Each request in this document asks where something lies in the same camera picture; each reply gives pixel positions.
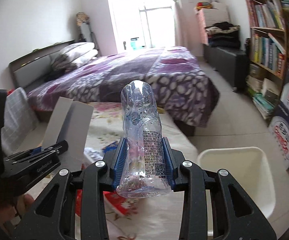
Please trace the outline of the person left hand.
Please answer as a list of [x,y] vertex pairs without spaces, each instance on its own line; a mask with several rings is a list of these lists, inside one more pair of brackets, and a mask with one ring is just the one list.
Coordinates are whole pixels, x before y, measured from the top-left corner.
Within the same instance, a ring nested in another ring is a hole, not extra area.
[[16,207],[9,204],[0,207],[0,227],[3,228],[5,222],[12,220],[17,213],[23,216],[34,203],[34,198],[30,194],[23,194],[18,197]]

